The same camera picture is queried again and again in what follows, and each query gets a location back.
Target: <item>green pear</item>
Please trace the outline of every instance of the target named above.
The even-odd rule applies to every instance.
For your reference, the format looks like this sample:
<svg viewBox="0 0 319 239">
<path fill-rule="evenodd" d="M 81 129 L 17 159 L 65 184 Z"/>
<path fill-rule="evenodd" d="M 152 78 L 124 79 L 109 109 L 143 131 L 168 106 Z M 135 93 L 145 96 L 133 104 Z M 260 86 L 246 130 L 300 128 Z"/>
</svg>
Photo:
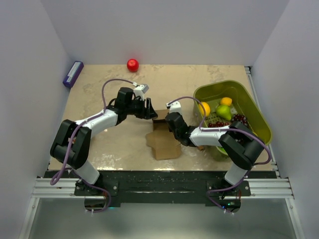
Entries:
<svg viewBox="0 0 319 239">
<path fill-rule="evenodd" d="M 231 112 L 230 112 L 230 107 L 227 105 L 220 105 L 216 109 L 216 114 L 219 117 L 224 118 L 225 120 L 230 121 L 231 120 Z"/>
</svg>

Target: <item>red apple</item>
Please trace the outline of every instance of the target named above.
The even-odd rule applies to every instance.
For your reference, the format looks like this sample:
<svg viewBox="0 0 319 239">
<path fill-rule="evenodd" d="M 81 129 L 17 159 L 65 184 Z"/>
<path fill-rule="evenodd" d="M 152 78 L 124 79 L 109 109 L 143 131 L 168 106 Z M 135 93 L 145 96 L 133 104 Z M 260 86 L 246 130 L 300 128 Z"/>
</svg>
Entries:
<svg viewBox="0 0 319 239">
<path fill-rule="evenodd" d="M 127 67 L 130 72 L 136 72 L 139 69 L 139 62 L 135 59 L 130 59 L 128 60 Z"/>
</svg>

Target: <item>grapes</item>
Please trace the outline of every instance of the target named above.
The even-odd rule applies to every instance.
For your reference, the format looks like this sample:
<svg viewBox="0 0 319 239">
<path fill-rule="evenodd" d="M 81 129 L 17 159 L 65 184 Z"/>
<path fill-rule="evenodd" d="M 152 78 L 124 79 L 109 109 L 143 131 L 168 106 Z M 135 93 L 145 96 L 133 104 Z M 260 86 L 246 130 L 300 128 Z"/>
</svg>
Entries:
<svg viewBox="0 0 319 239">
<path fill-rule="evenodd" d="M 247 128 L 249 127 L 247 118 L 244 115 L 241 114 L 236 114 L 234 115 L 234 117 L 231 119 L 231 122 L 235 122 L 235 121 L 239 121 L 241 122 L 243 125 L 245 125 Z"/>
</svg>

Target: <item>yellow lemon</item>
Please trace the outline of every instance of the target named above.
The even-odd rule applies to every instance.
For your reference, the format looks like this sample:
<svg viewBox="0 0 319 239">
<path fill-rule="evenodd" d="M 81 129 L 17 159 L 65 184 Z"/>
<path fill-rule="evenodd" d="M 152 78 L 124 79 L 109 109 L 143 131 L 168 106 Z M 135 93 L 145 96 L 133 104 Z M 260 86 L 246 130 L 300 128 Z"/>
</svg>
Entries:
<svg viewBox="0 0 319 239">
<path fill-rule="evenodd" d="M 204 109 L 206 111 L 206 116 L 209 116 L 210 114 L 210 107 L 209 107 L 209 104 L 206 103 L 206 102 L 201 102 L 204 106 Z M 199 112 L 201 113 L 202 116 L 204 116 L 204 110 L 202 108 L 202 106 L 200 104 L 198 104 L 198 107 L 199 107 Z"/>
<path fill-rule="evenodd" d="M 233 102 L 233 100 L 232 100 L 231 98 L 229 98 L 229 97 L 224 97 L 224 98 L 221 99 L 220 104 L 221 104 L 221 105 L 230 106 L 232 102 Z"/>
</svg>

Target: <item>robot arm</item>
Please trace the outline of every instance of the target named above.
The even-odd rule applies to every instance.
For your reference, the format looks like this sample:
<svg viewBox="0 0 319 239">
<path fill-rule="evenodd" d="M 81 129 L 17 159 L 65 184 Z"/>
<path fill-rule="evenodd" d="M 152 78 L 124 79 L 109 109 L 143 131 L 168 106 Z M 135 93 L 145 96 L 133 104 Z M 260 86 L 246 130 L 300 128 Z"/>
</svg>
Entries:
<svg viewBox="0 0 319 239">
<path fill-rule="evenodd" d="M 242 133 L 227 131 L 227 129 L 239 129 L 249 134 L 253 134 L 253 132 L 240 122 L 213 129 L 215 131 L 212 128 L 200 129 L 196 126 L 188 126 L 180 112 L 180 106 L 179 109 L 178 106 L 173 107 L 173 109 L 170 107 L 169 114 L 165 118 L 174 137 L 184 146 L 211 145 L 223 147 L 233 161 L 230 170 L 225 174 L 224 180 L 227 183 L 224 185 L 229 187 L 237 184 L 246 175 L 247 171 L 251 170 L 264 148 L 253 138 Z"/>
<path fill-rule="evenodd" d="M 91 138 L 107 128 L 120 124 L 127 115 L 135 115 L 146 120 L 156 118 L 151 99 L 144 97 L 148 89 L 146 84 L 138 85 L 135 89 L 121 87 L 117 97 L 110 101 L 106 109 L 86 119 L 64 120 L 52 144 L 50 155 L 63 163 L 70 137 L 76 127 L 80 126 L 73 139 L 67 164 L 86 182 L 96 185 L 100 173 L 87 160 Z"/>
</svg>

